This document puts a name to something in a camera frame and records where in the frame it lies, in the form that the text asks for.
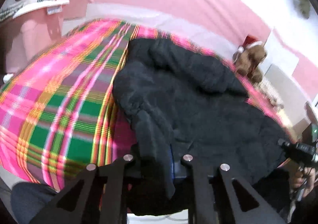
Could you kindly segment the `person right hand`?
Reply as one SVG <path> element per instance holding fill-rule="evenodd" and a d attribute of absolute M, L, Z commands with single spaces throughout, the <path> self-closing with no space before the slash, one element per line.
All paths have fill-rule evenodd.
<path fill-rule="evenodd" d="M 290 177 L 289 183 L 292 190 L 297 190 L 306 183 L 302 194 L 302 197 L 305 198 L 315 187 L 315 180 L 316 170 L 314 168 L 304 168 L 302 171 L 298 170 L 294 173 Z"/>

